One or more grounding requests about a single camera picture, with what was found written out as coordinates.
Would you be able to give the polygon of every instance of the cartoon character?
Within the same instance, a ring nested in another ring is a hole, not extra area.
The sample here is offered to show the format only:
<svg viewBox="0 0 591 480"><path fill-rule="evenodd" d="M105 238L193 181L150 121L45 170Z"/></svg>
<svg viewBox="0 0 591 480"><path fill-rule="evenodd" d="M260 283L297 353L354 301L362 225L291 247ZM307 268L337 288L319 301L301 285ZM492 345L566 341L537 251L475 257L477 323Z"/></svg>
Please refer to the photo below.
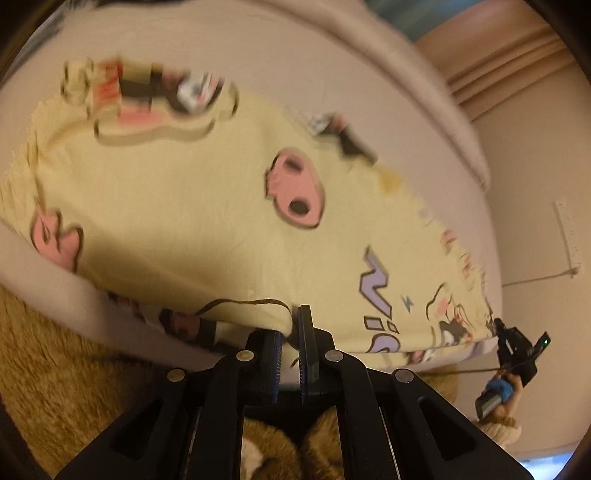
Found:
<svg viewBox="0 0 591 480"><path fill-rule="evenodd" d="M301 152L281 150L265 175L266 195L293 225L316 228L324 211L324 189L312 162Z"/></svg>
<svg viewBox="0 0 591 480"><path fill-rule="evenodd" d="M396 353L400 350L400 341L389 333L374 335L367 353Z"/></svg>
<svg viewBox="0 0 591 480"><path fill-rule="evenodd" d="M162 136L200 140L217 121L233 118L239 103L236 87L211 73L191 75L120 59L66 65L61 95L67 103L86 105L95 138L106 145Z"/></svg>
<svg viewBox="0 0 591 480"><path fill-rule="evenodd" d="M31 227L31 242L42 257L67 271L75 272L82 252L83 237L82 228L77 226L62 231L59 210L45 212L37 205Z"/></svg>
<svg viewBox="0 0 591 480"><path fill-rule="evenodd" d="M453 243L457 240L456 234L451 230L445 230L441 235L441 246L446 255L452 251Z"/></svg>
<svg viewBox="0 0 591 480"><path fill-rule="evenodd" d="M144 317L144 314L140 309L139 302L131 300L127 297L117 295L112 291L108 292L107 295L109 296L109 300L112 301L115 305L121 307L126 312L130 312L136 319L142 322L146 321L146 318Z"/></svg>
<svg viewBox="0 0 591 480"><path fill-rule="evenodd" d="M430 348L428 350L416 350L414 352L407 352L408 363L417 365L428 362L435 356L435 349Z"/></svg>
<svg viewBox="0 0 591 480"><path fill-rule="evenodd" d="M466 327L470 325L466 311L461 304L456 304L447 283L441 284L433 299L427 303L427 319L430 322L439 321L441 346L458 345L472 338Z"/></svg>
<svg viewBox="0 0 591 480"><path fill-rule="evenodd" d="M314 117L308 125L312 133L319 138L336 136L344 157L362 156L370 163L376 163L376 156L369 149L361 146L361 142L351 131L349 121L340 113Z"/></svg>
<svg viewBox="0 0 591 480"><path fill-rule="evenodd" d="M126 70L121 67L119 77L119 90L124 100L135 99L150 110L154 99L164 98L179 115L195 115L211 107L222 86L223 79L209 73L191 76L189 72L159 72L152 69L147 82L139 82L133 77L126 78Z"/></svg>

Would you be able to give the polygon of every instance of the pink cartoon pig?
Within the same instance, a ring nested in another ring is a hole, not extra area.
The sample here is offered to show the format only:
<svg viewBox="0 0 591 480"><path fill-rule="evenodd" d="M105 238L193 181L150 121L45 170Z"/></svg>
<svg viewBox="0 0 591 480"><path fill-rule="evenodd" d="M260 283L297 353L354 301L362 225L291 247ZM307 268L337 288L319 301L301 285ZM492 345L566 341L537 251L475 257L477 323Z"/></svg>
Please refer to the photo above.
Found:
<svg viewBox="0 0 591 480"><path fill-rule="evenodd" d="M45 212L37 206L31 227L31 241L42 257L61 268L75 272L82 250L82 228L61 231L61 215L58 210Z"/></svg>
<svg viewBox="0 0 591 480"><path fill-rule="evenodd" d="M267 195L289 223L316 228L324 211L324 190L312 162L301 152L281 150L266 176Z"/></svg>

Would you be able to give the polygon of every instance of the cartoon print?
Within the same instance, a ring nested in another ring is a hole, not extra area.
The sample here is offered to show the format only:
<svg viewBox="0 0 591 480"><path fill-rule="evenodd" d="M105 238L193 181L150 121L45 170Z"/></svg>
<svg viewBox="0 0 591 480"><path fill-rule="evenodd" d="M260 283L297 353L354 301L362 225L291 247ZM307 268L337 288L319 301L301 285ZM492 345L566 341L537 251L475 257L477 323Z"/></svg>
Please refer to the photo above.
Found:
<svg viewBox="0 0 591 480"><path fill-rule="evenodd" d="M183 342L205 348L212 352L230 354L238 348L224 342L216 341L217 322L205 319L196 313L187 314L162 309L158 315L164 331Z"/></svg>
<svg viewBox="0 0 591 480"><path fill-rule="evenodd" d="M414 352L407 352L408 363L417 365L428 362L435 356L435 349L430 348L428 350L416 350Z"/></svg>
<svg viewBox="0 0 591 480"><path fill-rule="evenodd" d="M361 275L359 292L367 301L376 307L390 320L392 319L392 306L378 293L378 288L388 286L388 271L380 263L371 246L365 250L365 262L371 268L369 272Z"/></svg>
<svg viewBox="0 0 591 480"><path fill-rule="evenodd" d="M410 297L408 295L406 297L400 295L400 298L402 299L402 303L404 303L404 306L406 307L407 312L411 313L411 309L414 307L413 301L410 299Z"/></svg>
<svg viewBox="0 0 591 480"><path fill-rule="evenodd" d="M396 353L400 350L400 341L389 333L379 333L374 335L371 346L366 353Z"/></svg>
<svg viewBox="0 0 591 480"><path fill-rule="evenodd" d="M445 230L441 235L441 246L446 255L452 251L453 243L457 240L456 234L451 230Z"/></svg>
<svg viewBox="0 0 591 480"><path fill-rule="evenodd" d="M109 296L109 300L115 305L121 307L126 312L130 312L136 319L141 320L142 322L146 321L146 318L140 309L139 302L117 295L112 291L108 292L107 295Z"/></svg>
<svg viewBox="0 0 591 480"><path fill-rule="evenodd" d="M381 318L365 316L363 317L363 323L365 324L365 328L368 330L381 330L382 332L386 331Z"/></svg>
<svg viewBox="0 0 591 480"><path fill-rule="evenodd" d="M318 135L320 137L328 135L337 136L344 157L358 157L361 155L367 158L372 164L377 161L376 156L367 148L362 147L359 140L355 138L349 126L349 122L343 115L336 113L325 116L324 121L316 125L316 129L319 129L319 126L322 123L325 124L325 127L318 132Z"/></svg>
<svg viewBox="0 0 591 480"><path fill-rule="evenodd" d="M222 89L227 91L223 105L208 117ZM217 121L233 118L239 103L236 87L225 87L211 73L175 72L120 59L66 65L61 95L73 105L86 104L95 138L107 145L135 145L159 136L200 140Z"/></svg>
<svg viewBox="0 0 591 480"><path fill-rule="evenodd" d="M460 276L463 280L466 291L471 291L476 284L477 270L476 266L472 262L472 257L469 254L463 254L457 260L458 269Z"/></svg>
<svg viewBox="0 0 591 480"><path fill-rule="evenodd" d="M152 69L146 83L127 79L123 66L119 72L119 90L123 99L135 99L150 110L154 99L164 98L179 115L194 115L209 108L215 103L223 86L223 79L209 73L191 76L189 72L158 72Z"/></svg>
<svg viewBox="0 0 591 480"><path fill-rule="evenodd" d="M288 223L316 228L324 212L324 189L313 163L301 152L281 150L265 174L265 194L274 199L279 215Z"/></svg>
<svg viewBox="0 0 591 480"><path fill-rule="evenodd" d="M82 252L83 237L82 228L77 226L62 231L59 210L45 212L37 205L31 226L31 242L42 257L67 271L75 272Z"/></svg>
<svg viewBox="0 0 591 480"><path fill-rule="evenodd" d="M427 319L430 322L439 321L441 346L458 345L472 338L472 334L466 327L470 325L466 318L466 311L461 304L456 304L447 283L439 286L433 299L427 303L426 310Z"/></svg>
<svg viewBox="0 0 591 480"><path fill-rule="evenodd" d="M486 328L488 329L488 331L491 333L491 337L496 336L496 326L495 326L495 321L492 318L489 318L488 321L486 322Z"/></svg>

